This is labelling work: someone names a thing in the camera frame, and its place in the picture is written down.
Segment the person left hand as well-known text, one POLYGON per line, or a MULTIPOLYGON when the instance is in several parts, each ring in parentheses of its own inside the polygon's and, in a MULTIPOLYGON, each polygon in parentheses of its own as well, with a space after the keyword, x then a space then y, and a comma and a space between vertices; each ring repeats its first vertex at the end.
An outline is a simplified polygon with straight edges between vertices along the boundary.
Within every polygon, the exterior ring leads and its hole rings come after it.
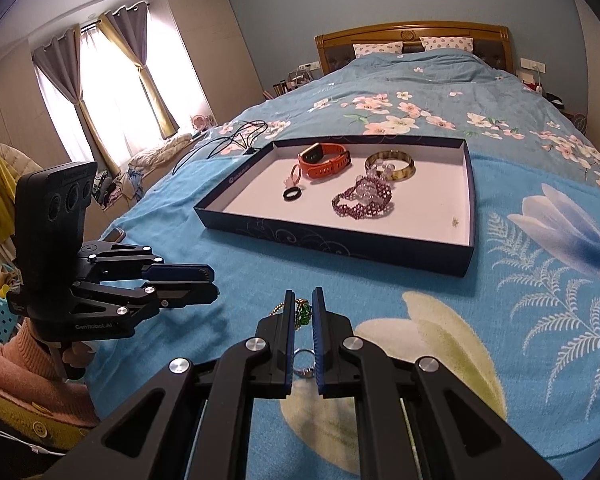
POLYGON ((96 353, 92 346, 82 341, 70 342, 65 346, 50 346, 39 340, 36 343, 50 356, 54 370, 61 379, 82 379, 96 353))

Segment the pink sweater forearm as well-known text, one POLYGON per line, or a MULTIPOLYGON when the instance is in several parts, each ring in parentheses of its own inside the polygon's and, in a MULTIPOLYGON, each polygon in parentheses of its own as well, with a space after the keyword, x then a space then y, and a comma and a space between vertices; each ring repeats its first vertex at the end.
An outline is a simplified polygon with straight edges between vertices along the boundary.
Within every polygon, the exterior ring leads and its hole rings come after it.
POLYGON ((29 321, 9 342, 0 344, 0 398, 56 422, 88 428, 98 424, 87 386, 57 374, 29 321))

